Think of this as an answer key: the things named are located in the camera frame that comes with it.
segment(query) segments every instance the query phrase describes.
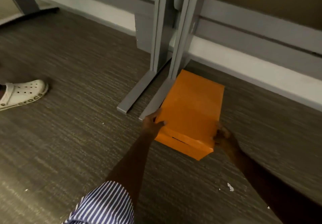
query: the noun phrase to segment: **striped shirt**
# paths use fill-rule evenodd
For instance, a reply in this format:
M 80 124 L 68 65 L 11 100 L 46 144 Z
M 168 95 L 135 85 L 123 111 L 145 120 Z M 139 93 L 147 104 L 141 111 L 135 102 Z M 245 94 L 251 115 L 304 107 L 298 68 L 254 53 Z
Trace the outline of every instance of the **striped shirt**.
M 62 224 L 133 224 L 134 211 L 125 188 L 107 181 L 89 192 Z

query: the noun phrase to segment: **gray carpet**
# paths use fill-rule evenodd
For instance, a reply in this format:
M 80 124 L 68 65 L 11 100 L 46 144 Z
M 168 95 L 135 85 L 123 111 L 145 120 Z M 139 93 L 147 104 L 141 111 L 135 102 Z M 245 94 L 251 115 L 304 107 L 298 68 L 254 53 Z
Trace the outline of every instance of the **gray carpet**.
M 59 224 L 102 183 L 167 75 L 166 68 L 128 115 L 117 112 L 148 67 L 134 37 L 65 11 L 0 30 L 0 83 L 51 85 L 38 102 L 1 112 L 1 223 Z M 250 155 L 322 203 L 321 112 L 195 62 L 186 69 L 226 86 L 221 119 Z M 238 220 L 279 223 L 222 151 L 196 161 L 152 144 L 137 223 Z

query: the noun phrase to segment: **white croc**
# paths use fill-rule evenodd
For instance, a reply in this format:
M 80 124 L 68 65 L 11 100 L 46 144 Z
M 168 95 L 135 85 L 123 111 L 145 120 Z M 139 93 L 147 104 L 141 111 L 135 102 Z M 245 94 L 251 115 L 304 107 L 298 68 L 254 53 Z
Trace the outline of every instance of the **white croc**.
M 42 80 L 5 85 L 6 91 L 0 100 L 0 111 L 35 102 L 48 91 L 48 84 Z

